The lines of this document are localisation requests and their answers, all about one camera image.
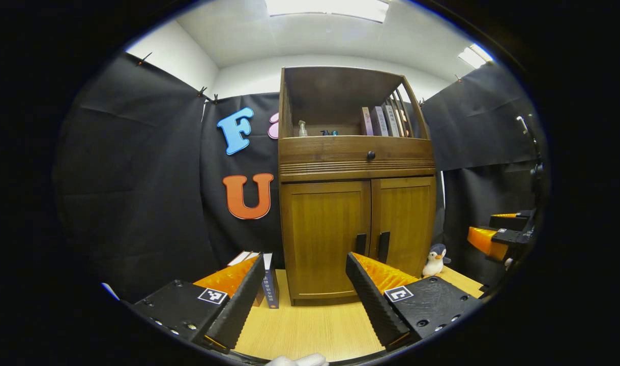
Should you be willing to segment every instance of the black backdrop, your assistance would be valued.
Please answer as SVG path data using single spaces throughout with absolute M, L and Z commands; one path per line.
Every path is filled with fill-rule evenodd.
M 278 141 L 268 135 L 270 118 L 278 113 L 279 93 L 245 95 L 225 98 L 217 104 L 207 102 L 203 113 L 201 131 L 201 194 L 206 222 L 217 259 L 228 263 L 242 250 L 271 252 L 276 268 L 284 268 L 282 234 L 280 232 L 280 206 L 278 192 Z M 244 135 L 249 145 L 233 155 L 226 154 L 226 139 L 217 122 L 240 111 L 253 110 L 249 118 L 251 134 Z M 270 211 L 257 220 L 242 220 L 228 211 L 226 187 L 222 179 L 229 175 L 243 175 L 244 204 L 258 204 L 258 187 L 253 176 L 273 174 L 270 183 Z
M 219 268 L 199 195 L 203 100 L 138 61 L 121 55 L 82 91 L 53 171 L 76 262 L 127 301 Z
M 468 243 L 468 227 L 487 226 L 491 214 L 535 206 L 529 170 L 536 153 L 517 116 L 530 123 L 535 109 L 518 81 L 487 63 L 436 93 L 422 107 L 437 169 L 443 170 L 442 242 L 450 266 L 484 285 L 496 285 L 504 266 Z M 545 151 L 540 128 L 530 123 Z

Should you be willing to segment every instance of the white glove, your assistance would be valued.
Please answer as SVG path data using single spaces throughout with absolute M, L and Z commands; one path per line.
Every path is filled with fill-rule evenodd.
M 319 353 L 310 354 L 296 361 L 285 356 L 279 356 L 269 361 L 265 366 L 328 366 L 326 357 Z

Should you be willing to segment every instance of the bottle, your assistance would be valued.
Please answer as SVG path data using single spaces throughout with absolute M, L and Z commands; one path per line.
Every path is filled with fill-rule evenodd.
M 307 137 L 308 132 L 305 130 L 305 121 L 299 120 L 299 137 Z

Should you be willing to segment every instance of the wooden tabletop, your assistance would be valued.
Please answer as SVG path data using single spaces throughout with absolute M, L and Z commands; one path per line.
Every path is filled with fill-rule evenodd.
M 297 300 L 298 305 L 292 307 L 285 270 L 276 269 L 276 275 L 280 308 L 269 309 L 266 300 L 251 308 L 236 352 L 265 359 L 280 355 L 298 359 L 319 352 L 331 362 L 384 350 L 357 297 Z M 453 269 L 444 267 L 438 276 L 471 296 L 483 294 L 479 291 L 481 283 Z

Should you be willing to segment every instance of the cabinet handle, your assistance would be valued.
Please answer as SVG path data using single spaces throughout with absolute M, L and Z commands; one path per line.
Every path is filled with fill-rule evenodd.
M 391 231 L 380 232 L 380 241 L 377 246 L 378 262 L 387 262 L 387 255 L 389 254 L 389 238 L 391 238 Z
M 366 255 L 366 234 L 357 234 L 355 252 L 360 255 Z

